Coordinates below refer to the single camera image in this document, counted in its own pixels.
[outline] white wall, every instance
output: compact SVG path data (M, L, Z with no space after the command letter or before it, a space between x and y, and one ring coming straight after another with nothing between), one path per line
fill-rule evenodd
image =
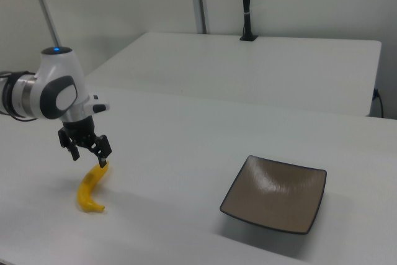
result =
M84 72L103 64L145 32L197 33L192 0L46 0L64 46Z
M37 71L53 46L38 0L0 0L0 71Z
M242 0L205 0L205 5L211 34L241 34ZM385 116L397 119L396 0L251 0L251 14L259 35L381 41L376 87ZM372 114L379 115L378 102Z

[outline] electrical cord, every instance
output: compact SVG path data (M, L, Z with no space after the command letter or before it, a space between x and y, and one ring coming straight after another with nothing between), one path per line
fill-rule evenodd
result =
M374 101L377 97L379 97L381 117L385 118L385 116L383 115L383 103L382 103L382 98L380 97L379 89L374 89L372 100Z

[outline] brown plate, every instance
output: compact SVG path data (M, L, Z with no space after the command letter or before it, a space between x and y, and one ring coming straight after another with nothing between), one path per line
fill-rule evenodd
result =
M307 234L323 198L325 170L248 156L220 210L265 228Z

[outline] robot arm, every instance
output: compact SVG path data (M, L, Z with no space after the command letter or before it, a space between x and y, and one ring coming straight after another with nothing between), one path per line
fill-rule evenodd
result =
M105 135L98 137L94 133L92 115L108 109L107 101L88 93L80 62L70 48L43 50L36 74L0 73L0 113L20 121L60 119L60 143L73 160L80 157L80 146L93 152L100 166L105 166L112 149Z

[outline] banana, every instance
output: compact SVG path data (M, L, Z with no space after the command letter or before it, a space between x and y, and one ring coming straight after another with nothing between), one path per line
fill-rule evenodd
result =
M109 162L106 162L106 165L103 168L97 164L86 174L83 181L81 181L77 191L77 202L85 212L104 211L105 206L95 203L95 201L91 198L91 191L106 173L108 167Z

